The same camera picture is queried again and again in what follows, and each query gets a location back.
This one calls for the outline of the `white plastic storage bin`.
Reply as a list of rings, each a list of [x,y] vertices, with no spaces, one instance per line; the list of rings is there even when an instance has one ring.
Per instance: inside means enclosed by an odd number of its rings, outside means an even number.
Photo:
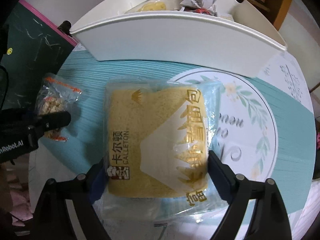
[[[126,14],[146,0],[104,0],[70,29],[98,61],[168,61],[256,77],[287,44],[248,1],[217,0],[219,16],[175,10]],[[222,18],[229,14],[232,20]]]

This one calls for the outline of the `Calleton yellow bread package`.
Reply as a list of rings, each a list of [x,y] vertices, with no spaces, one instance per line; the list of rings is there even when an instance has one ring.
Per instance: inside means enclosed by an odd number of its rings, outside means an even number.
[[[160,224],[223,204],[208,174],[221,86],[216,78],[107,82],[104,216]]]

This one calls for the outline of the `small nut mix packet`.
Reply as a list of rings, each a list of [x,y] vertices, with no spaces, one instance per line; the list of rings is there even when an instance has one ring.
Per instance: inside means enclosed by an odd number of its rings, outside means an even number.
[[[51,73],[46,74],[36,98],[35,112],[37,115],[56,112],[71,114],[72,106],[84,96],[84,92],[83,88],[71,81]],[[56,141],[66,141],[67,138],[61,135],[62,129],[44,131],[44,136]]]

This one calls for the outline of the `dark chocolate cake packet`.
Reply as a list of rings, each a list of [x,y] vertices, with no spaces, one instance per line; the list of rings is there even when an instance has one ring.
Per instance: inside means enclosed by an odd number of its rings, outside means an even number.
[[[204,8],[198,8],[198,9],[190,9],[190,8],[185,8],[185,11],[188,12],[194,12],[197,14],[203,14],[203,15],[210,15],[210,16],[217,16],[217,13],[214,11],[210,11],[208,9],[204,9]]]

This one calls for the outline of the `yellow puffed rice cake pack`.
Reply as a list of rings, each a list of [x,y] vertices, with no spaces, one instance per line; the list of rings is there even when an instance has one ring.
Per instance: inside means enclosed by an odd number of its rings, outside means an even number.
[[[146,0],[131,8],[126,14],[144,11],[166,11],[175,10],[174,0]]]

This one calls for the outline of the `green chalkboard pink frame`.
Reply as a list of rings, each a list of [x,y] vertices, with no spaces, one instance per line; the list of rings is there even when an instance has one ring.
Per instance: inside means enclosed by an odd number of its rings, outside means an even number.
[[[74,45],[21,3],[15,5],[6,24],[9,51],[1,66],[9,74],[9,88],[3,109],[33,110],[43,76],[57,74]]]

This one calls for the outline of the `teal floral tablecloth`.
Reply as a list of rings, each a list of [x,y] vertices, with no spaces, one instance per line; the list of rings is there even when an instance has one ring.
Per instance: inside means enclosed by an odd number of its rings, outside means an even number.
[[[112,77],[141,77],[197,84],[222,84],[218,149],[223,160],[249,179],[275,180],[289,215],[292,237],[310,191],[316,157],[316,126],[310,94],[296,59],[274,57],[256,78],[222,70],[163,61],[97,61],[73,51],[58,76],[84,95],[72,106],[62,130],[66,141],[42,138],[29,158],[29,194],[35,207],[45,182],[67,181],[86,173],[104,156],[105,86]]]

